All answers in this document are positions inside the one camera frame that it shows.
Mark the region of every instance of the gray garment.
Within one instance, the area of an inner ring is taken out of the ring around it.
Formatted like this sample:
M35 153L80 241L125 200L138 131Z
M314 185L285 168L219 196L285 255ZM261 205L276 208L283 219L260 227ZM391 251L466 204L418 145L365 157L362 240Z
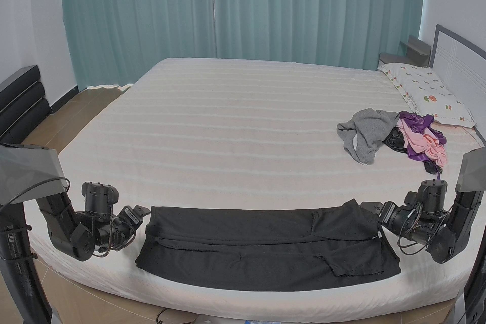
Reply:
M337 135L344 140L344 149L351 154L351 157L366 165L373 160L380 143L397 123L396 112L366 108L356 112L350 121L339 123Z

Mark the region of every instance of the black leather headboard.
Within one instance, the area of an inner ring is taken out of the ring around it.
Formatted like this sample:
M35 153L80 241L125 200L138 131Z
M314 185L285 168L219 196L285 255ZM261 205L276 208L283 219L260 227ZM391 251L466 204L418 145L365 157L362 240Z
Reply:
M0 142L20 144L50 113L37 65L0 84Z

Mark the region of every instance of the black baseboard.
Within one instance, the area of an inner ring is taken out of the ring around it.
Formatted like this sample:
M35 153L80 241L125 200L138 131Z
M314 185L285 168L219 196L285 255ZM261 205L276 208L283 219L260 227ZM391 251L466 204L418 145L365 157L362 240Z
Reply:
M71 100L74 96L79 93L78 86L76 85L73 89L67 92L63 97L51 105L51 113L55 114L64 104Z

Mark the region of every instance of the white headboard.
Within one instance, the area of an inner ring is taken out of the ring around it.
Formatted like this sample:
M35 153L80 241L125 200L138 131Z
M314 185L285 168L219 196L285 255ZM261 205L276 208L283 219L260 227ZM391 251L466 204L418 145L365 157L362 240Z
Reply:
M477 132L486 137L486 52L438 24L430 67L469 108Z

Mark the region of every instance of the headboard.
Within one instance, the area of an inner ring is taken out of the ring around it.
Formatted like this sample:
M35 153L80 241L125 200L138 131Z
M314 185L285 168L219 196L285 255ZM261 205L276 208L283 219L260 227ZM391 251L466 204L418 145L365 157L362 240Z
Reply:
M471 111L476 130L486 137L486 52L437 25L430 67Z
M0 142L20 144L50 113L37 65L0 84Z

